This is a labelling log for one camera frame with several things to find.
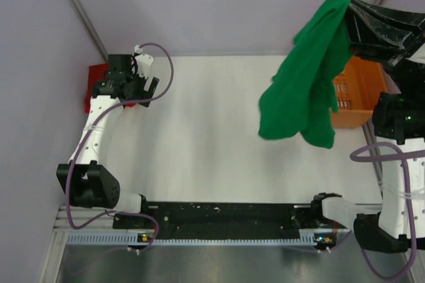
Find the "green t shirt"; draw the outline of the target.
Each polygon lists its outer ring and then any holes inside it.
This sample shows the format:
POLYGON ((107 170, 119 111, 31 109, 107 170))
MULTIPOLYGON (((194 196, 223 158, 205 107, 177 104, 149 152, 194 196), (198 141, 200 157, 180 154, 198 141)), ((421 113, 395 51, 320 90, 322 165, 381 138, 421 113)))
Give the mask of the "green t shirt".
POLYGON ((344 21, 350 2, 325 0, 294 37, 292 50, 258 102, 261 138, 301 134, 310 145, 333 147, 331 113, 338 111, 333 80, 352 57, 344 21))

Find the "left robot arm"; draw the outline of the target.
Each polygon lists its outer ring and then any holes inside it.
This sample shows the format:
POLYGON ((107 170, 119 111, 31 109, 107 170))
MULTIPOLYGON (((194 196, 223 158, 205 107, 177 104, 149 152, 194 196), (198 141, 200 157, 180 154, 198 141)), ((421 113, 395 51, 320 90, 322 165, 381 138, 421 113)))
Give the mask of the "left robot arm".
POLYGON ((135 227, 146 226, 151 218, 143 207, 144 197, 126 189, 124 181, 106 167, 108 149, 117 121, 125 106, 138 100, 150 104, 158 78, 148 79, 154 58, 137 51, 111 54, 107 65, 90 67, 86 95, 86 120, 77 148, 68 163, 61 163, 56 177, 71 207, 104 208, 127 212, 135 227))

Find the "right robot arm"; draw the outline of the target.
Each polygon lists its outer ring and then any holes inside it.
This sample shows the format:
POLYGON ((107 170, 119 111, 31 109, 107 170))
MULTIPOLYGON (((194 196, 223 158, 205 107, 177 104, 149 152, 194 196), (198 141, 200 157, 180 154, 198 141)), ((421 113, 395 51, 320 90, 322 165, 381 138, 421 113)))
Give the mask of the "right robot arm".
POLYGON ((382 65, 398 93, 380 94, 372 122, 382 164, 378 213, 320 193, 310 219, 353 231, 360 247, 388 254, 424 248, 424 15, 351 0, 345 14, 355 56, 382 65))

